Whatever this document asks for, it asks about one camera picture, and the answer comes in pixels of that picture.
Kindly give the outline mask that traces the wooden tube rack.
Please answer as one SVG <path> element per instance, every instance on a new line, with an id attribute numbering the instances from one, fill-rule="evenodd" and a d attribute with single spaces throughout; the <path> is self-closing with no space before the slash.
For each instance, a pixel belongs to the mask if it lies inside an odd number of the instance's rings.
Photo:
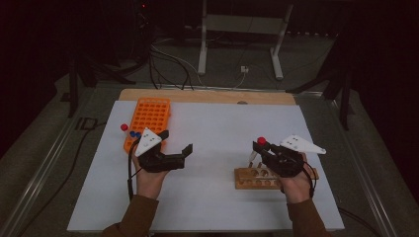
<path id="1" fill-rule="evenodd" d="M 293 178 L 300 172 L 304 172 L 312 180 L 315 186 L 319 179 L 315 168 L 304 169 L 304 163 L 281 164 L 274 169 L 259 164 L 257 167 L 250 165 L 247 168 L 236 168 L 234 170 L 235 188 L 237 190 L 280 190 L 283 185 L 280 177 Z"/>

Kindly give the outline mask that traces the black tripod stand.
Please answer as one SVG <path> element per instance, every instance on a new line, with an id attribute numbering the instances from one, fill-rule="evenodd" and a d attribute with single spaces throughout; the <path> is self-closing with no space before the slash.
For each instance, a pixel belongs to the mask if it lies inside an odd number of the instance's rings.
<path id="1" fill-rule="evenodd" d="M 296 88 L 287 89 L 287 93 L 300 94 L 315 85 L 327 81 L 321 96 L 325 100 L 335 100 L 340 96 L 339 121 L 345 130 L 348 126 L 349 99 L 352 83 L 352 70 L 349 67 L 337 67 L 320 72 L 314 79 Z"/>
<path id="2" fill-rule="evenodd" d="M 71 53 L 69 55 L 68 68 L 68 101 L 70 104 L 68 116 L 70 118 L 75 115 L 75 112 L 78 109 L 78 79 L 81 79 L 87 87 L 95 87 L 97 84 L 97 78 L 93 72 L 94 69 L 97 69 L 99 72 L 104 73 L 105 75 L 122 84 L 133 84 L 133 81 L 130 81 L 123 77 L 121 74 L 109 69 L 104 64 L 94 60 L 86 53 Z"/>

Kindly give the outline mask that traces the power strip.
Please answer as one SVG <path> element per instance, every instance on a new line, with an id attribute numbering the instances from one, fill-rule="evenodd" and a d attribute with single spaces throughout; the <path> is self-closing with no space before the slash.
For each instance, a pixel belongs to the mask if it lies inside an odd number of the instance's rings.
<path id="1" fill-rule="evenodd" d="M 286 34 L 291 37 L 320 37 L 320 38 L 329 38 L 335 39 L 339 36 L 338 33 L 314 33 L 314 32 L 292 32 L 286 31 Z"/>

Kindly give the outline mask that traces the white metal stand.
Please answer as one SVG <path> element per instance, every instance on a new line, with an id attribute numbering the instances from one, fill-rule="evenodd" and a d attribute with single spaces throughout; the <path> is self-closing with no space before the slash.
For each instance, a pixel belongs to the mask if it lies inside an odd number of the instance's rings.
<path id="1" fill-rule="evenodd" d="M 282 65 L 279 52 L 285 38 L 290 17 L 293 11 L 293 4 L 289 3 L 281 18 L 264 18 L 238 15 L 217 15 L 208 13 L 208 0 L 203 0 L 202 27 L 201 27 L 201 49 L 198 61 L 198 74 L 205 75 L 207 69 L 207 33 L 208 31 L 250 33 L 261 35 L 276 35 L 276 44 L 270 48 L 270 57 L 277 80 L 283 80 Z"/>

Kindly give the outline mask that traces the person's right hand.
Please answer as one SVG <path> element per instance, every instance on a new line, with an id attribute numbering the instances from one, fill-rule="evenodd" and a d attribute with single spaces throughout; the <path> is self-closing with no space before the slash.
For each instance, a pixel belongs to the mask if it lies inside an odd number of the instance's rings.
<path id="1" fill-rule="evenodd" d="M 307 163 L 306 155 L 301 153 L 301 156 L 303 170 L 292 178 L 280 177 L 287 203 L 300 203 L 311 199 L 311 190 L 314 188 L 312 182 L 313 172 Z"/>

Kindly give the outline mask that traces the white table sheet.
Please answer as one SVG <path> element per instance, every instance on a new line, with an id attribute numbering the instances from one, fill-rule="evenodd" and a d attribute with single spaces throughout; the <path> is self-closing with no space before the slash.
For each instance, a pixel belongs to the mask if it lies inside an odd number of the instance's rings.
<path id="1" fill-rule="evenodd" d="M 126 138 L 121 124 L 133 102 L 115 102 L 68 228 L 102 231 L 121 221 L 128 205 Z M 310 137 L 297 106 L 174 103 L 164 153 L 193 147 L 181 170 L 164 181 L 154 232 L 250 232 L 291 228 L 279 191 L 243 191 L 234 169 L 248 164 L 253 141 L 278 144 L 291 134 Z"/>

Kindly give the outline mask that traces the dark equipment with red light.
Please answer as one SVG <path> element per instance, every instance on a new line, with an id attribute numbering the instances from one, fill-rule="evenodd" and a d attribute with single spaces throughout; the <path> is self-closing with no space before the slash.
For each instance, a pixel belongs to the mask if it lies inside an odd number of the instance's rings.
<path id="1" fill-rule="evenodd" d="M 140 67 L 150 56 L 155 25 L 152 22 L 151 0 L 132 0 L 132 3 L 134 25 L 130 57 Z"/>

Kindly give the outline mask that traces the person's left hand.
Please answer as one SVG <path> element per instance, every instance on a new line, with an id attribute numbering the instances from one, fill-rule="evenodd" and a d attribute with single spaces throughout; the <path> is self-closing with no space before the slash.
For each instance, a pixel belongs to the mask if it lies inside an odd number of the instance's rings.
<path id="1" fill-rule="evenodd" d="M 149 173 L 139 165 L 137 158 L 134 158 L 132 163 L 135 167 L 136 194 L 146 198 L 157 199 L 168 171 Z"/>

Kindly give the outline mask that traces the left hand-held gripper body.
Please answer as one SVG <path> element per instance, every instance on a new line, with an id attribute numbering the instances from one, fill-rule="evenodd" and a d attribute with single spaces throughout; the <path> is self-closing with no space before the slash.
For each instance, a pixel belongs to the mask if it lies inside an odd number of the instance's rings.
<path id="1" fill-rule="evenodd" d="M 149 173 L 183 169 L 185 158 L 182 151 L 178 154 L 164 154 L 161 151 L 164 140 L 161 140 L 158 134 L 148 127 L 144 129 L 134 151 L 139 165 Z"/>

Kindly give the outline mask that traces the orange plastic tube rack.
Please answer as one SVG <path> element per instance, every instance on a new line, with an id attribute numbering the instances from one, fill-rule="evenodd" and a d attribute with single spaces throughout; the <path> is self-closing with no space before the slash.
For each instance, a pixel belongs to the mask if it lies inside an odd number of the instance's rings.
<path id="1" fill-rule="evenodd" d="M 128 131 L 125 131 L 124 150 L 129 152 L 136 139 L 136 137 L 130 137 L 130 131 L 143 133 L 146 127 L 155 133 L 165 130 L 170 117 L 170 106 L 171 101 L 166 98 L 139 98 L 133 110 Z"/>

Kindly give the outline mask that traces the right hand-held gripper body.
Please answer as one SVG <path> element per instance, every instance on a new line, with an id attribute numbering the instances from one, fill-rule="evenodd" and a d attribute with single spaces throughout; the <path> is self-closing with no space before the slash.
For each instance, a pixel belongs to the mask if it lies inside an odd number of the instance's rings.
<path id="1" fill-rule="evenodd" d="M 272 151 L 263 156 L 263 163 L 270 169 L 281 164 L 303 163 L 301 153 L 325 154 L 326 150 L 298 135 L 290 135 L 280 142 L 272 144 Z"/>

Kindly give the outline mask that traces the aluminium frame rail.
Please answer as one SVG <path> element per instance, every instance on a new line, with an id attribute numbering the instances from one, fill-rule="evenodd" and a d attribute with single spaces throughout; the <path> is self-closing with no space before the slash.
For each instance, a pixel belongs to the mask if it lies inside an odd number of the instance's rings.
<path id="1" fill-rule="evenodd" d="M 398 237 L 391 223 L 387 212 L 383 206 L 381 198 L 374 186 L 374 183 L 368 174 L 366 166 L 362 163 L 361 153 L 357 150 L 354 141 L 350 138 L 349 131 L 346 130 L 339 120 L 340 108 L 335 101 L 326 102 L 331 114 L 334 118 L 337 128 L 344 140 L 344 144 L 349 149 L 350 161 L 353 164 L 357 179 L 363 189 L 365 197 L 369 203 L 370 209 L 377 222 L 379 233 L 382 237 Z"/>
<path id="2" fill-rule="evenodd" d="M 52 100 L 0 160 L 0 237 L 17 237 L 93 89 L 79 95 L 78 110 Z"/>

